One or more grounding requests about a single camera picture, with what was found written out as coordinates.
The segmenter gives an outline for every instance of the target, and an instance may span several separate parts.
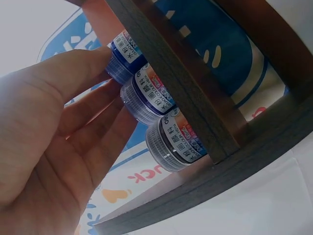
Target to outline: paint jar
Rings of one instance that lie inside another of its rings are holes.
[[[153,125],[175,108],[175,102],[149,64],[121,89],[125,107],[145,125]]]
[[[146,143],[153,158],[170,172],[180,171],[207,154],[179,108],[148,128]]]
[[[106,71],[122,85],[147,63],[139,47],[126,30],[114,38],[108,47],[112,50],[112,57]]]

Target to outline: wooden slat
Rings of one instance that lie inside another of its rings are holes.
[[[107,0],[214,162],[239,149],[246,124],[194,49],[149,0]]]
[[[120,235],[160,222],[219,195],[272,163],[313,131],[313,95],[308,94],[313,94],[312,82],[257,117],[255,124],[263,126],[259,129],[268,130],[250,144],[181,187],[96,225],[99,234]]]
[[[313,76],[313,55],[266,0],[215,0],[247,33],[292,90]]]

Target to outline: blue lid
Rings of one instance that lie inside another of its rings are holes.
[[[128,69],[121,64],[121,62],[119,62],[114,53],[112,53],[111,60],[106,67],[106,71],[121,85],[124,85],[133,77],[133,74],[129,72]]]

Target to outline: wooden shelf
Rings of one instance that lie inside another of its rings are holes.
[[[291,88],[249,123],[151,0],[106,1],[216,165],[169,193],[96,225],[100,234],[131,232],[205,202],[272,163],[313,131],[313,56],[265,1],[215,1],[241,25]]]
[[[313,83],[297,89],[298,96],[285,96],[256,119],[265,125],[262,119],[273,120],[281,113],[287,115],[283,122],[274,118],[266,133],[229,158],[169,193],[96,225],[97,230],[104,235],[120,235],[155,224],[219,195],[272,163],[313,131],[313,95],[304,98],[301,91],[312,94]]]

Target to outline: finger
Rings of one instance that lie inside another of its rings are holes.
[[[67,141],[74,146],[78,154],[86,154],[106,134],[122,108],[123,101],[118,97],[91,123],[75,132]]]
[[[61,97],[63,103],[71,100],[77,91],[87,90],[109,63],[111,50],[72,50],[55,55],[39,64],[27,68],[27,82],[50,94]]]
[[[92,78],[92,79],[86,81],[85,83],[83,83],[82,86],[78,88],[78,90],[73,94],[72,97],[69,98],[68,101],[70,101],[71,99],[73,99],[76,96],[80,95],[84,91],[92,88],[93,86],[98,85],[101,82],[108,81],[110,79],[112,79],[112,77],[106,71],[103,71],[102,73],[100,73],[95,78]]]
[[[58,134],[68,136],[86,125],[95,115],[105,109],[118,96],[120,84],[113,79],[92,91],[82,99],[65,107]]]
[[[122,152],[137,120],[124,107],[100,142],[84,156],[94,187],[97,187]]]

